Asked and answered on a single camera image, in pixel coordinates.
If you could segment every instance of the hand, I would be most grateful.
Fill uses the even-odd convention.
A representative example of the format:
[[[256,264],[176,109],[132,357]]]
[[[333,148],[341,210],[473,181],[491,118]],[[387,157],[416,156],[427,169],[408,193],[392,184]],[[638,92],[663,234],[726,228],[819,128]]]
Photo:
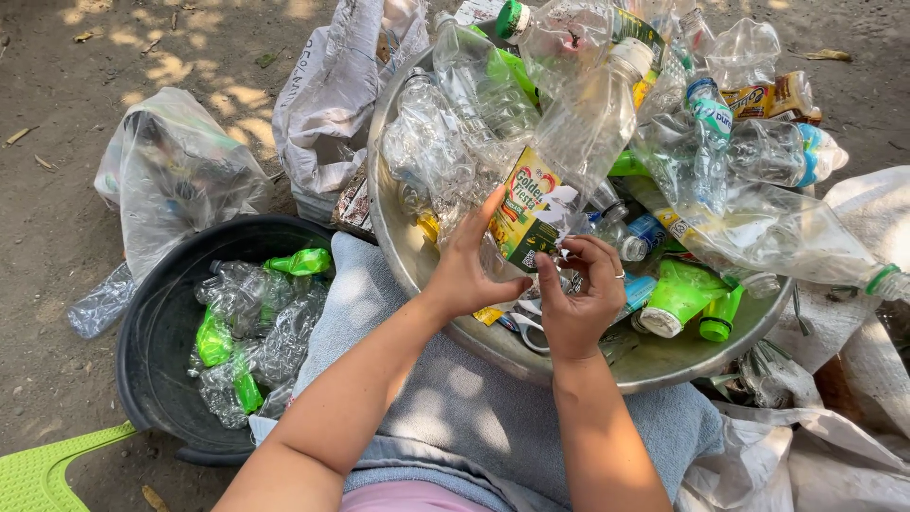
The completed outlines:
[[[493,282],[480,266],[480,243],[505,194],[505,186],[500,185],[478,210],[461,221],[451,234],[430,283],[420,293],[438,308],[446,322],[493,304],[514,301],[531,286],[530,277]]]
[[[569,236],[562,241],[569,251],[560,262],[564,269],[581,274],[581,289],[574,295],[562,292],[560,276],[549,255],[534,256],[541,281],[543,331],[553,359],[587,359],[600,356],[597,342],[626,302],[620,256],[613,247],[591,235]]]

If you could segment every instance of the metal basin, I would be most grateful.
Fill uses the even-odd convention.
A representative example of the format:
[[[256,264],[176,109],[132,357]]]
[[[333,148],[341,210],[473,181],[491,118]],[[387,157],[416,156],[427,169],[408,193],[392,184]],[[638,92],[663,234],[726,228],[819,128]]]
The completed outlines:
[[[478,26],[487,34],[494,33],[492,21]],[[491,39],[498,46],[506,46],[494,36]],[[376,103],[369,127],[369,215],[392,275],[408,297],[417,295],[427,284],[440,255],[424,239],[414,219],[401,213],[398,182],[392,179],[379,157],[376,139],[382,127],[398,116],[396,100],[407,70],[414,66],[432,70],[431,51],[432,46],[414,56],[395,74]],[[780,281],[782,290],[775,297],[755,300],[743,296],[739,312],[733,319],[733,332],[725,343],[705,341],[693,324],[670,340],[653,334],[640,335],[638,348],[611,367],[620,390],[624,394],[636,393],[690,381],[716,371],[743,354],[771,330],[784,310],[793,292],[794,280],[782,277]],[[487,327],[464,316],[442,331],[466,350],[521,380],[545,386],[551,383],[550,358],[529,350],[515,333],[498,323]]]

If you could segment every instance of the pink shirt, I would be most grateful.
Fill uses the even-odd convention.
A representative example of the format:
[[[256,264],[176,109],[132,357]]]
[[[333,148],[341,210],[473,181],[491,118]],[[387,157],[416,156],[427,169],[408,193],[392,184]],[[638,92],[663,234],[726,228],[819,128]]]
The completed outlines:
[[[402,480],[355,489],[341,498],[339,512],[490,512],[430,482]]]

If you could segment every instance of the dirt ground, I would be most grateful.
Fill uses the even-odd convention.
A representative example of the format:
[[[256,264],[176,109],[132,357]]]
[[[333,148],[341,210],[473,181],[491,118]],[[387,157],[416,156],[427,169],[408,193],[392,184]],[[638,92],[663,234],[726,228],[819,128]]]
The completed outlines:
[[[189,90],[227,133],[248,144],[267,174],[280,172],[271,108],[300,48],[327,25],[330,0],[3,0],[0,138],[38,127],[0,149],[0,455],[118,425],[116,329],[76,336],[66,306],[122,261],[119,218],[92,180],[126,109],[163,86]],[[839,179],[906,163],[910,87],[903,0],[706,2],[720,32],[750,15],[777,28],[778,69],[805,69],[823,128],[849,151]],[[435,8],[453,8],[454,0]],[[177,29],[171,16],[177,13]],[[84,43],[73,37],[97,35]],[[142,57],[151,41],[160,43]],[[852,63],[795,53],[849,52]],[[271,66],[253,61],[283,50]],[[39,167],[35,155],[54,164]],[[293,213],[287,179],[273,210]],[[150,509],[153,487],[174,512],[212,508],[236,469],[176,461],[180,444],[144,433],[78,458],[67,479],[92,510]],[[268,497],[263,497],[267,504]]]

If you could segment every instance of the towel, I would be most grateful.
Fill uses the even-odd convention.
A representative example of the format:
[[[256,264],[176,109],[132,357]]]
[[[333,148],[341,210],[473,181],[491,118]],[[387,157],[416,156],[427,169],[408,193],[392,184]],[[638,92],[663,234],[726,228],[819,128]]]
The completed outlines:
[[[378,247],[337,233],[332,254],[337,277],[310,337],[293,396],[406,301]],[[690,384],[624,399],[669,496],[676,496],[695,457],[723,451],[721,417]],[[257,443],[273,424],[251,417]],[[428,343],[378,435],[420,441],[465,457],[569,506],[552,391],[516,380],[441,333]]]

